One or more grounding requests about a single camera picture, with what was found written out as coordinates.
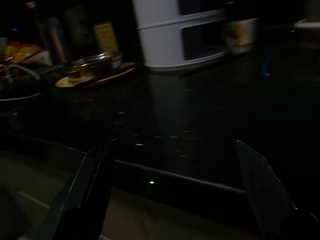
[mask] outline white plastic container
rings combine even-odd
[[[195,68],[222,57],[216,46],[207,55],[186,57],[183,30],[225,19],[221,9],[181,15],[178,0],[133,0],[145,65],[155,71]]]

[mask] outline label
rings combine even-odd
[[[94,32],[102,53],[117,53],[119,51],[114,28],[111,22],[104,22],[95,25]]]

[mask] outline kitchen counter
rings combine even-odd
[[[320,217],[317,61],[313,52],[279,46],[184,74],[142,70],[97,88],[52,87],[1,113],[2,133],[83,154],[117,139],[116,187],[252,226],[235,150],[241,140]]]

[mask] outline black granite countertop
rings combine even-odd
[[[317,64],[312,51],[277,46],[184,74],[143,70],[98,88],[52,87],[12,107],[2,126],[84,153],[117,138],[117,163],[236,194],[245,193],[235,150],[242,140],[320,217]]]

